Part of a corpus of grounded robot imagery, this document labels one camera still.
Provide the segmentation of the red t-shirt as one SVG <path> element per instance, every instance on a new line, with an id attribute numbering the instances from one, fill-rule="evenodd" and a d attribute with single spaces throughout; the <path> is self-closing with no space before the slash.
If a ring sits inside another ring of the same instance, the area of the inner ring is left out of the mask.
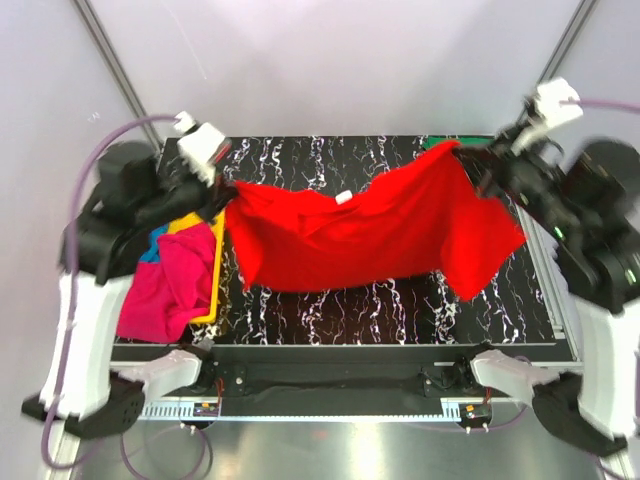
<path id="1" fill-rule="evenodd" d="M 238 182 L 226 223 L 245 287 L 310 293 L 439 271 L 472 299 L 525 236 L 500 200 L 476 195 L 456 145 L 437 144 L 343 203 Z"/>

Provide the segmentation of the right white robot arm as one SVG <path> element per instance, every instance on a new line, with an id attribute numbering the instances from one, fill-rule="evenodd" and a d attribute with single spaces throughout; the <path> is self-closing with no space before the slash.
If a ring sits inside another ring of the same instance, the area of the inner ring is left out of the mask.
<path id="1" fill-rule="evenodd" d="M 503 195 L 556 241 L 556 264 L 581 313 L 583 369 L 557 372 L 488 344 L 454 363 L 457 390 L 490 388 L 533 409 L 557 439 L 606 458 L 637 431 L 639 403 L 639 232 L 627 213 L 639 196 L 639 154 L 610 138 L 588 140 L 568 170 L 541 157 L 544 142 L 517 150 L 509 133 L 458 146 L 483 195 Z"/>

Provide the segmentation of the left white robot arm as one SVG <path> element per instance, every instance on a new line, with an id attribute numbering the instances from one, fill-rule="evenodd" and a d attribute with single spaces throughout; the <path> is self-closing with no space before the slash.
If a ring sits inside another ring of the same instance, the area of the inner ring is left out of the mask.
<path id="1" fill-rule="evenodd" d="M 116 372 L 110 361 L 116 322 L 154 228 L 204 204 L 204 186 L 169 138 L 160 154 L 139 141 L 112 145 L 94 162 L 97 183 L 63 234 L 61 306 L 54 360 L 23 414 L 60 423 L 81 440 L 126 432 L 153 401 L 179 389 L 196 396 L 215 386 L 211 353 L 183 345 Z"/>

